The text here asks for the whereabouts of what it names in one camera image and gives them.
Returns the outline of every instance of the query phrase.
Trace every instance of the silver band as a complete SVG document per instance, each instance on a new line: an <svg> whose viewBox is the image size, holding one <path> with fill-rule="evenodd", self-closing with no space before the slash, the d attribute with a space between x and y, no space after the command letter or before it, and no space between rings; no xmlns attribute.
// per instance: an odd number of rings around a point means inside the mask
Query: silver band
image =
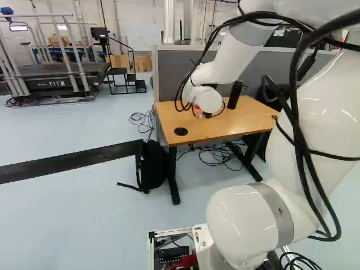
<svg viewBox="0 0 360 270"><path fill-rule="evenodd" d="M248 184L256 189L268 203L276 220L278 243L276 248L292 243L294 239L294 222L290 211L279 194L268 185L257 182Z"/></svg>

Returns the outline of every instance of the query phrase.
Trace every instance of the metal stand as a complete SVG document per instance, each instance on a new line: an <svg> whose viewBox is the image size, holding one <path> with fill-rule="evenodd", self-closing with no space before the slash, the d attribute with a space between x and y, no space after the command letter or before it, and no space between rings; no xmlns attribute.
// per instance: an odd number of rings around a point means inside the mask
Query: metal stand
<svg viewBox="0 0 360 270"><path fill-rule="evenodd" d="M178 205L181 202L178 186L176 184L176 154L177 154L177 147L176 146L169 147L168 181L169 181L171 198L173 200L174 205Z"/></svg>
<svg viewBox="0 0 360 270"><path fill-rule="evenodd" d="M251 176L257 181L261 182L263 180L262 176L258 173L255 167L251 164L254 159L256 153L258 152L262 141L265 138L265 133L261 133L260 138L256 141L256 143L251 144L247 147L245 156L240 151L240 148L234 143L227 142L226 145L231 149L231 151L235 154L235 156L241 161L247 171L251 174Z"/></svg>

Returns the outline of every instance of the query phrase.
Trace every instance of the table top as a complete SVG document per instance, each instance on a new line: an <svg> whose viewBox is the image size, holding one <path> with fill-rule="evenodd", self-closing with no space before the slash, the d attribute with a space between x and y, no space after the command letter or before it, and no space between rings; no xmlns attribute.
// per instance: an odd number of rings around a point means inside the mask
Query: table top
<svg viewBox="0 0 360 270"><path fill-rule="evenodd" d="M223 99L226 106L228 99ZM174 101L157 102L155 106L169 146L271 131L275 124L272 115L279 115L278 111L249 96L240 96L235 110L225 108L220 115L210 119L194 117L191 109L178 112ZM188 134L176 135L174 130L178 127L186 128Z"/></svg>

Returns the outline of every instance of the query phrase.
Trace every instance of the red component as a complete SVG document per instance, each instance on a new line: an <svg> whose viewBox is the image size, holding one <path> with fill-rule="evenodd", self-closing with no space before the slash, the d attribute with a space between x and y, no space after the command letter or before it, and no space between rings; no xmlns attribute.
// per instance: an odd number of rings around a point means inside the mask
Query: red component
<svg viewBox="0 0 360 270"><path fill-rule="evenodd" d="M190 269L190 267L196 264L196 255L192 254L181 258L181 262L168 268L168 270L182 270Z"/></svg>

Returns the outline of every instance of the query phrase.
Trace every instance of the robotic arm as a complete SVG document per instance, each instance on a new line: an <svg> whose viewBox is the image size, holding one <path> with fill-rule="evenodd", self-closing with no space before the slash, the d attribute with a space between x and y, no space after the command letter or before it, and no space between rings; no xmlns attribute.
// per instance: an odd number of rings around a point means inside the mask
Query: robotic arm
<svg viewBox="0 0 360 270"><path fill-rule="evenodd" d="M273 0L241 1L244 12L274 12ZM280 23L277 20L263 20L265 23ZM262 26L245 22L230 27L217 52L214 61L201 64L185 84L182 98L200 106L205 113L214 113L221 108L222 97L211 86L203 84L228 84L237 80L260 51L276 26Z"/></svg>
<svg viewBox="0 0 360 270"><path fill-rule="evenodd" d="M241 7L245 13L272 11L317 28L359 8L360 3L242 0ZM183 99L199 105L206 113L219 110L220 94L202 84L235 81L273 29L251 22L230 28L231 34L224 39L215 60L198 66L186 82ZM343 49L297 90L299 123L310 149L342 157L360 156L359 70L360 54ZM293 140L293 126L284 110L278 123ZM326 195L332 193L355 164L318 155L312 155L312 160ZM207 258L209 269L255 269L268 251L306 238L320 226L304 194L294 146L277 127L268 141L266 161L274 175L272 179L220 190L210 198L206 220L214 244L201 251L208 252L208 256L198 255ZM308 167L305 174L312 179ZM323 214L324 205L314 181L309 180L308 185L316 207Z"/></svg>

